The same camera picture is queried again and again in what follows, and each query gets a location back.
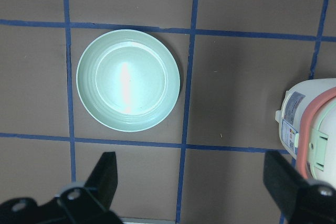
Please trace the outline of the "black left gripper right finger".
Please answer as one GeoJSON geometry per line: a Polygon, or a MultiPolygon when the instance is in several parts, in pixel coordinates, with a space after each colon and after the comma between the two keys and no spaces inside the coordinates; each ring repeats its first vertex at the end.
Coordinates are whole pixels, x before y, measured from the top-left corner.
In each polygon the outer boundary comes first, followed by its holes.
{"type": "Polygon", "coordinates": [[[303,178],[277,151],[267,151],[263,182],[287,223],[335,223],[335,188],[303,178]]]}

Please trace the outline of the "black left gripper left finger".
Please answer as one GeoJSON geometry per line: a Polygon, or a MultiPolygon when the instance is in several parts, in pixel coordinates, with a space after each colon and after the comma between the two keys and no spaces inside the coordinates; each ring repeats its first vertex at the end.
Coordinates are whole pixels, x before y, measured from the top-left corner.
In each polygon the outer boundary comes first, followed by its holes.
{"type": "Polygon", "coordinates": [[[1,223],[123,223],[110,210],[118,185],[115,152],[104,152],[86,182],[38,205],[28,197],[1,203],[1,223]]]}

